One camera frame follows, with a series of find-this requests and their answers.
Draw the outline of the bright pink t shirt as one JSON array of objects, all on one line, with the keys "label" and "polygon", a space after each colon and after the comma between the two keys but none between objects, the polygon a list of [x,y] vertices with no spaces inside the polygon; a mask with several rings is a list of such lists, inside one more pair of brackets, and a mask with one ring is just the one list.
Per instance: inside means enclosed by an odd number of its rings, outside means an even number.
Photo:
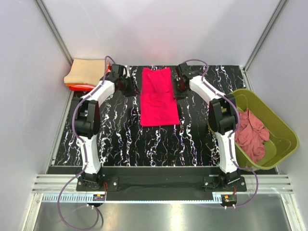
[{"label": "bright pink t shirt", "polygon": [[141,125],[157,127],[180,123],[174,98],[171,69],[142,71]]}]

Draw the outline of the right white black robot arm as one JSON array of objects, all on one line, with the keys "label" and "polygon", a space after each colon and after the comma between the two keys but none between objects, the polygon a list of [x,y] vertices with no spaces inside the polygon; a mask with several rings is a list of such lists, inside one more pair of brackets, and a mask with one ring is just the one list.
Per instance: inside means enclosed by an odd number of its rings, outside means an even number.
[{"label": "right white black robot arm", "polygon": [[208,125],[218,140],[219,168],[222,173],[213,179],[206,189],[236,191],[241,171],[235,151],[235,132],[240,122],[235,97],[216,89],[206,79],[207,69],[193,71],[186,62],[176,66],[178,77],[173,80],[174,98],[184,99],[188,91],[197,93],[208,105]]}]

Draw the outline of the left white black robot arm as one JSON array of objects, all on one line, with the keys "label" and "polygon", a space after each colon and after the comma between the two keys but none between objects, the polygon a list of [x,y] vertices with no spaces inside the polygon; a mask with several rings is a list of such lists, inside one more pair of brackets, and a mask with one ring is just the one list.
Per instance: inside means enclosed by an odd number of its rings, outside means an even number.
[{"label": "left white black robot arm", "polygon": [[101,127],[100,106],[116,91],[122,92],[125,97],[139,94],[128,66],[112,64],[93,90],[72,101],[71,127],[82,156],[82,169],[76,174],[78,191],[107,189],[98,158],[97,135]]}]

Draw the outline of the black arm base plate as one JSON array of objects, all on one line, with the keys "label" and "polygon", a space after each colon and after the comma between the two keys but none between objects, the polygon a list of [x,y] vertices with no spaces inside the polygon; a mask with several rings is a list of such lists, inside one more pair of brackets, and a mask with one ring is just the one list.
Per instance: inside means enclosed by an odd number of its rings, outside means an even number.
[{"label": "black arm base plate", "polygon": [[102,167],[96,174],[82,173],[77,179],[78,191],[116,192],[128,187],[247,191],[240,170],[223,173],[219,167]]}]

